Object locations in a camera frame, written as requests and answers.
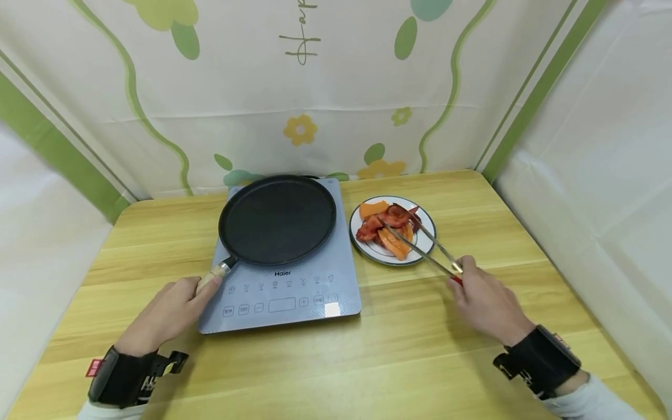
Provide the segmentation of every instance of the metal tongs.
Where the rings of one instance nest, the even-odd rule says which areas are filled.
[[[450,262],[451,269],[443,266],[438,261],[436,261],[434,258],[430,257],[429,254],[427,254],[426,252],[422,251],[420,248],[415,246],[414,243],[412,243],[408,239],[404,238],[404,236],[402,234],[400,234],[399,232],[396,231],[395,228],[392,228],[389,224],[387,224],[385,222],[385,220],[381,219],[381,217],[376,216],[376,218],[378,218],[380,223],[382,223],[382,225],[385,226],[385,228],[387,230],[389,230],[398,240],[400,240],[403,243],[405,243],[406,245],[410,246],[412,250],[414,250],[418,254],[422,255],[422,258],[426,259],[428,262],[430,262],[432,265],[434,265],[434,267],[440,269],[448,277],[452,278],[453,280],[455,280],[459,284],[462,284],[462,272],[463,272],[463,270],[462,270],[462,266],[460,265],[460,263],[458,263],[457,260],[451,255],[451,253],[448,252],[448,250],[446,248],[444,248],[444,246],[441,245],[441,243],[431,233],[429,233],[429,231],[422,225],[422,223],[420,223],[420,220],[417,217],[415,217],[415,215],[413,215],[413,214],[411,215],[411,220],[413,221],[414,224],[416,224],[420,228],[420,230],[422,230],[422,232],[425,235],[427,235],[427,237],[429,238],[430,241],[434,242],[434,245],[439,247],[439,249],[446,256],[446,258],[448,258],[448,261]]]

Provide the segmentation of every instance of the plate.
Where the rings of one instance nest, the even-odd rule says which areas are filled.
[[[416,203],[407,200],[403,197],[396,196],[377,196],[371,197],[368,200],[364,200],[365,203],[377,203],[379,201],[385,200],[388,204],[397,203],[406,210],[417,206]],[[416,213],[420,217],[422,225],[436,238],[436,226],[434,226],[434,221],[429,217],[426,211],[422,207],[418,208]],[[406,259],[403,261],[398,260],[394,254],[390,251],[381,247],[374,241],[369,242],[359,242],[355,235],[357,231],[362,227],[362,219],[360,218],[360,207],[357,206],[352,215],[350,216],[350,240],[355,245],[355,247],[364,255],[370,259],[377,261],[381,264],[394,265],[394,266],[404,266],[411,265],[420,262],[422,260],[422,255],[418,254],[416,251],[411,249],[411,252],[406,256]],[[434,248],[434,242],[425,235],[422,230],[418,230],[413,234],[413,244],[420,248],[425,253],[430,253]]]

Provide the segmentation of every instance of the pan handle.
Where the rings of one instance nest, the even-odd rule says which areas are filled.
[[[198,286],[196,286],[196,294],[199,294],[206,284],[210,283],[215,277],[224,278],[224,276],[231,272],[231,269],[237,262],[238,259],[231,255],[229,258],[215,265],[210,272],[204,275],[198,282]]]

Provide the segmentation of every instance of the frying pan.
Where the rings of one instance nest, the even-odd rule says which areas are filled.
[[[277,175],[254,181],[224,206],[219,238],[230,257],[200,280],[196,294],[239,261],[281,265],[305,257],[327,240],[335,224],[333,196],[313,179]]]

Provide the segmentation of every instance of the wrist strap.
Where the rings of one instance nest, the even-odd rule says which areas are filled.
[[[504,348],[508,354],[498,355],[493,364],[509,380],[520,375],[540,399],[554,396],[555,390],[581,368],[569,348],[541,325],[518,344]]]
[[[89,400],[124,409],[147,404],[156,378],[180,373],[189,355],[173,351],[166,358],[153,352],[140,358],[121,354],[112,346],[91,381]]]

